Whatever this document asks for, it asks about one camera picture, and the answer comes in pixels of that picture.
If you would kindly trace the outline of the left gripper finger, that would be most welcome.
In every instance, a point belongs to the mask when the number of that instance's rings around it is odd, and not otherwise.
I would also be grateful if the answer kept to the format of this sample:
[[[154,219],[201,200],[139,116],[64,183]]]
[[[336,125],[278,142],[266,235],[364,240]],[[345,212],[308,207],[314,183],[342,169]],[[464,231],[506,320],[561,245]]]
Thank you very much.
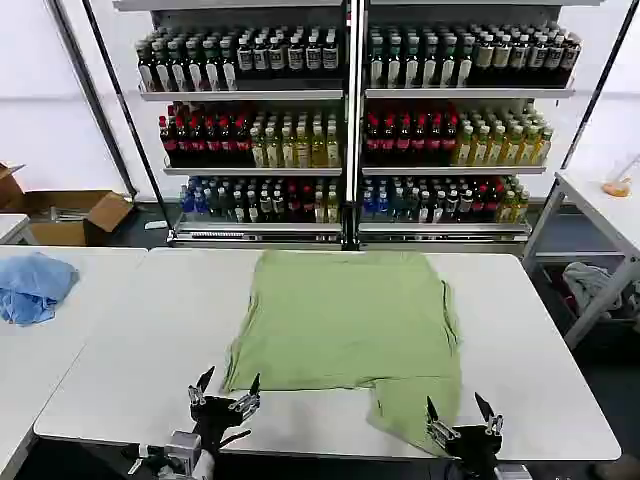
[[[252,408],[259,407],[260,401],[260,374],[257,373],[249,388],[249,391],[244,396],[237,399],[230,405],[232,411],[249,411]]]
[[[206,403],[205,392],[214,372],[215,367],[211,366],[200,375],[194,385],[188,386],[188,395],[191,405],[204,405]]]

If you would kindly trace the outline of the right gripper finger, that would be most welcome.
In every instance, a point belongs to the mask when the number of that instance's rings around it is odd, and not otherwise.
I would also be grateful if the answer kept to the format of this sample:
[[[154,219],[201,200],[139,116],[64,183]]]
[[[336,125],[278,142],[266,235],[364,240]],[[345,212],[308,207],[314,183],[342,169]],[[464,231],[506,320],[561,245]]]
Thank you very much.
[[[426,433],[436,443],[446,443],[459,437],[459,433],[439,419],[431,397],[426,397]]]
[[[477,392],[474,393],[474,397],[485,421],[485,434],[489,436],[500,436],[504,423],[503,416],[496,414],[489,402]]]

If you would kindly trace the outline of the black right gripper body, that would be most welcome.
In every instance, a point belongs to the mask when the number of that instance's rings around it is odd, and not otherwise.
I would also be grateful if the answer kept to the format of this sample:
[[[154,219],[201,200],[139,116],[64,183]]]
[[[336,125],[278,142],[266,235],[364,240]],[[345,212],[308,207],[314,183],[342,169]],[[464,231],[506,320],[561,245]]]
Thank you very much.
[[[445,441],[445,451],[458,458],[464,473],[493,473],[501,435],[483,425],[455,427],[456,434]]]

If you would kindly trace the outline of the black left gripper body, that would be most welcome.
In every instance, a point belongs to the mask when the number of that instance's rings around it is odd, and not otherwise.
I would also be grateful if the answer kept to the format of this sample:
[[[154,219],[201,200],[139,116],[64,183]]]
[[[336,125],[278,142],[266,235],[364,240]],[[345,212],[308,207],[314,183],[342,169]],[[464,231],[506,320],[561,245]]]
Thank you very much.
[[[193,432],[201,438],[201,448],[217,454],[222,447],[251,434],[250,429],[225,437],[227,429],[241,426],[251,416],[249,411],[232,411],[230,405],[237,399],[205,396],[204,405],[191,405],[190,414],[195,422]]]

